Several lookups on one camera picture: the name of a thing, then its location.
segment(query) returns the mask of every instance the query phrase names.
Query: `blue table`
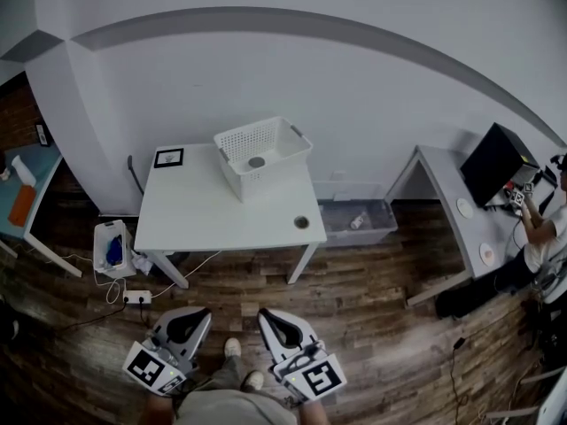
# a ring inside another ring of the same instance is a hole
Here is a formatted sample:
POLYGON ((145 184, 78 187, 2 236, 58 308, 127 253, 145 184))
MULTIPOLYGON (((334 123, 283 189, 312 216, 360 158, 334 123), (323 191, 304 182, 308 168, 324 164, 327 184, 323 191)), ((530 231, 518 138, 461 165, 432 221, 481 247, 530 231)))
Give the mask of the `blue table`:
MULTIPOLYGON (((81 277, 82 272, 79 269, 67 263, 31 234, 37 210, 62 159, 57 146, 43 147, 40 144, 33 144, 8 150, 5 154, 6 165, 11 169, 11 176, 6 182, 0 181, 0 235, 12 236, 27 241, 37 251, 60 267, 63 267, 67 272, 81 277), (18 174, 12 167, 12 160, 18 155, 37 180, 34 187, 36 192, 35 200, 24 227, 16 227, 8 221, 10 211, 22 186, 18 174)), ((2 241, 0 241, 0 248, 10 253, 14 258, 18 257, 18 254, 2 241)))

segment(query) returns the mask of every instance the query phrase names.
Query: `white table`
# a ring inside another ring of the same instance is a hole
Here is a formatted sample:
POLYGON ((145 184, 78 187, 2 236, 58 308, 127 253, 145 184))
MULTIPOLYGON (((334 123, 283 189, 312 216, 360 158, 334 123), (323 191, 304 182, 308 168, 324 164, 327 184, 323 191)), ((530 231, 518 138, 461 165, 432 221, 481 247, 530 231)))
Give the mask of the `white table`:
POLYGON ((327 240, 306 166, 293 178, 243 204, 230 188, 213 144, 184 148, 183 165, 152 168, 136 231, 135 249, 177 285, 188 282, 164 251, 240 251, 306 245, 288 283, 295 283, 319 243, 327 240), (309 220, 297 228, 299 216, 309 220))
MULTIPOLYGON (((65 269, 68 273, 81 277, 82 272, 79 269, 62 259, 57 253, 52 251, 49 247, 32 235, 32 226, 34 225, 35 215, 42 203, 45 191, 49 187, 51 179, 61 163, 62 157, 57 146, 52 145, 50 147, 42 147, 39 143, 37 143, 8 150, 5 154, 7 166, 12 164, 12 160, 16 156, 20 156, 27 168, 29 168, 32 174, 34 174, 36 179, 36 196, 24 227, 16 227, 12 225, 8 221, 8 215, 10 214, 10 210, 18 196, 19 188, 22 186, 22 183, 14 169, 11 168, 12 176, 10 179, 6 182, 0 181, 0 235, 8 235, 18 239, 23 239, 42 255, 65 269)), ((2 241, 0 241, 0 248, 7 251, 14 258, 18 257, 18 253, 2 241)))
POLYGON ((385 200, 391 203, 402 188, 412 181, 418 164, 421 165, 443 205, 465 266, 461 273, 408 299, 410 306, 437 296, 471 277, 476 279, 488 274, 506 261, 506 246, 518 218, 500 209, 495 212, 485 211, 475 205, 460 170, 468 156, 468 153, 459 151, 418 145, 408 166, 386 194, 385 200), (470 203, 474 211, 472 219, 466 219, 459 213, 458 198, 464 198, 470 203), (495 258, 491 267, 480 258, 481 243, 488 243, 493 248, 495 258))

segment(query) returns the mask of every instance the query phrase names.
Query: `white plastic basket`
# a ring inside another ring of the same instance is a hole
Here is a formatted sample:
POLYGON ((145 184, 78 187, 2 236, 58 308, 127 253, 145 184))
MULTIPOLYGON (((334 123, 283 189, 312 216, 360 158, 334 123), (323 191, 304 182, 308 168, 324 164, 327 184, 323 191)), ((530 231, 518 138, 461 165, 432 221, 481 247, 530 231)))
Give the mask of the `white plastic basket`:
POLYGON ((242 202, 293 175, 313 145, 282 117, 214 136, 224 176, 242 202))
POLYGON ((136 275, 136 268, 132 263, 132 235, 122 220, 101 223, 95 227, 92 254, 93 267, 100 274, 108 275, 112 279, 136 275), (122 236, 122 262, 119 265, 110 266, 106 261, 106 253, 108 245, 116 236, 122 236))

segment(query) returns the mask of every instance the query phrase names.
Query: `white shirt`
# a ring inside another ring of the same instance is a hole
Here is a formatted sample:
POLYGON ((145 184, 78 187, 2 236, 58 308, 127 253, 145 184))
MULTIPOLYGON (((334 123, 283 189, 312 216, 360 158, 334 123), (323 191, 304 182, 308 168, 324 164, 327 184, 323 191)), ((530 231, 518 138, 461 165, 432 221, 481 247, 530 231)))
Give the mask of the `white shirt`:
POLYGON ((550 261, 567 244, 567 205, 561 206, 548 220, 553 222, 557 236, 546 243, 527 243, 524 247, 525 264, 533 273, 537 273, 544 263, 550 261))

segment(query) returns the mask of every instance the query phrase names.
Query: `table leg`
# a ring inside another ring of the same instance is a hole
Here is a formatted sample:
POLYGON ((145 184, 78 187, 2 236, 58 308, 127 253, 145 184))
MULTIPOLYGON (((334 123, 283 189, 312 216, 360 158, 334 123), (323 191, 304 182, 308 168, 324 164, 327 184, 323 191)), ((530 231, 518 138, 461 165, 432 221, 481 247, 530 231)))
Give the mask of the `table leg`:
POLYGON ((161 251, 146 251, 148 259, 169 277, 179 288, 189 288, 189 282, 161 251))
POLYGON ((532 415, 540 410, 539 406, 526 407, 524 409, 512 409, 511 411, 494 411, 485 414, 485 418, 489 421, 496 419, 506 419, 508 417, 522 417, 524 415, 532 415))
POLYGON ((419 155, 416 153, 414 154, 412 159, 409 160, 408 164, 406 165, 406 168, 402 170, 396 182, 390 187, 390 190, 388 190, 388 193, 384 197, 384 201, 386 203, 391 203, 393 199, 397 197, 398 192, 400 192, 400 189, 406 185, 410 175, 416 169, 416 165, 418 162, 419 162, 419 155))
POLYGON ((424 291, 423 293, 419 293, 418 295, 410 297, 407 301, 407 305, 408 307, 413 307, 414 305, 419 304, 420 302, 423 302, 426 299, 437 296, 438 294, 442 293, 445 290, 448 290, 449 288, 453 288, 459 283, 466 282, 470 278, 471 275, 469 274, 469 271, 462 271, 461 273, 453 275, 452 277, 449 277, 448 279, 446 279, 441 283, 437 283, 433 285, 431 288, 424 291))
POLYGON ((10 247, 9 245, 7 245, 6 243, 3 243, 0 240, 0 249, 4 249, 5 251, 7 251, 10 255, 12 255, 15 259, 18 257, 18 253, 16 253, 12 247, 10 247))
POLYGON ((295 266, 293 274, 287 276, 288 284, 295 283, 298 280, 299 276, 303 272, 303 269, 317 250, 317 247, 319 247, 319 243, 311 243, 306 247, 303 255, 301 256, 301 259, 299 260, 298 265, 295 266))
POLYGON ((29 245, 34 247, 42 255, 45 255, 48 259, 53 261, 53 263, 55 263, 60 267, 63 267, 63 269, 65 269, 69 274, 75 275, 76 277, 82 277, 82 272, 79 269, 77 269, 70 263, 67 263, 57 253, 55 253, 49 247, 47 247, 45 244, 39 241, 35 236, 26 233, 24 235, 24 240, 26 240, 29 243, 29 245))

